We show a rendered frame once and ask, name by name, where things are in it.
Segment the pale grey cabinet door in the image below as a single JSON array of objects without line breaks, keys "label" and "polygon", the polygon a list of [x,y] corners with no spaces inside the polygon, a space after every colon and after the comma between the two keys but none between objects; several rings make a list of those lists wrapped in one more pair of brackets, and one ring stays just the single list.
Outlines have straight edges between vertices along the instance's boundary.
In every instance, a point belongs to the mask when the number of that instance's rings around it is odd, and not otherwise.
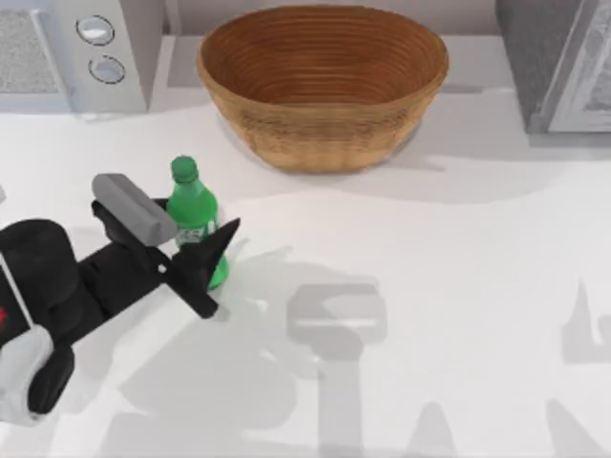
[{"label": "pale grey cabinet door", "polygon": [[611,0],[583,0],[558,63],[548,130],[611,133]]}]

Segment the pale grey rounded box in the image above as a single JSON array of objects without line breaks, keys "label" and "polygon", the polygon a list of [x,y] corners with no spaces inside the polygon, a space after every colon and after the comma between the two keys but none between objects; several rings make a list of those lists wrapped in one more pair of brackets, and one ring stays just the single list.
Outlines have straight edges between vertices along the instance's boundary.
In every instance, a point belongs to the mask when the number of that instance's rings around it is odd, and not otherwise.
[{"label": "pale grey rounded box", "polygon": [[176,222],[127,176],[99,174],[92,190],[99,203],[143,245],[157,247],[177,235]]}]

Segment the green bottle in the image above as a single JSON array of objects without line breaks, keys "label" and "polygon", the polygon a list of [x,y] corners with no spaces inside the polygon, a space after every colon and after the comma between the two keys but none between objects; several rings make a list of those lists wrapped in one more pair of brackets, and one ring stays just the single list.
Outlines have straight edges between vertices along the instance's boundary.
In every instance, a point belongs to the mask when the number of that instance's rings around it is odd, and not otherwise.
[{"label": "green bottle", "polygon": [[197,162],[191,156],[177,156],[170,164],[174,189],[166,203],[166,213],[175,221],[179,252],[190,249],[217,232],[219,204],[202,183]]}]

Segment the pale microwave oven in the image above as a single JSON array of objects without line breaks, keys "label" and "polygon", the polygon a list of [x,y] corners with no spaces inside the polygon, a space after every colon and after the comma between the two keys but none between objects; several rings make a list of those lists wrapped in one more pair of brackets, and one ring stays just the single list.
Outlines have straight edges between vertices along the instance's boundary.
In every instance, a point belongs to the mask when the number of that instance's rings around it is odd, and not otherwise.
[{"label": "pale microwave oven", "polygon": [[[77,19],[101,15],[114,40],[92,46]],[[164,0],[0,0],[0,114],[132,115],[148,111],[165,26]],[[118,84],[91,77],[110,55],[126,70]]]}]

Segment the round microwave knob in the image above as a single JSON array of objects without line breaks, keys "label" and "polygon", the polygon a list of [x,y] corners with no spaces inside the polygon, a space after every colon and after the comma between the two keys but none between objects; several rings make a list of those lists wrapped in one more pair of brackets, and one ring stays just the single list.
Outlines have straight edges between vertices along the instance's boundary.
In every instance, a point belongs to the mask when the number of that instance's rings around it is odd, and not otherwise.
[{"label": "round microwave knob", "polygon": [[92,46],[106,46],[115,38],[114,26],[101,15],[77,19],[75,29],[79,37]]},{"label": "round microwave knob", "polygon": [[107,85],[120,83],[126,75],[123,64],[110,55],[91,59],[88,63],[88,70],[92,78]]}]

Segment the brown woven basket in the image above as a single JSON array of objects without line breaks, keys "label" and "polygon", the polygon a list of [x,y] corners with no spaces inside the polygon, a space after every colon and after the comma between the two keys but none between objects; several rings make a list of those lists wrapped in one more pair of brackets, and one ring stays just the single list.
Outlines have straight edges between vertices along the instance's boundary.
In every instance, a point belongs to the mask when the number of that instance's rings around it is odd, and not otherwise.
[{"label": "brown woven basket", "polygon": [[235,136],[267,164],[311,174],[383,161],[420,124],[449,67],[437,33],[356,5],[252,11],[205,35],[197,54]]}]

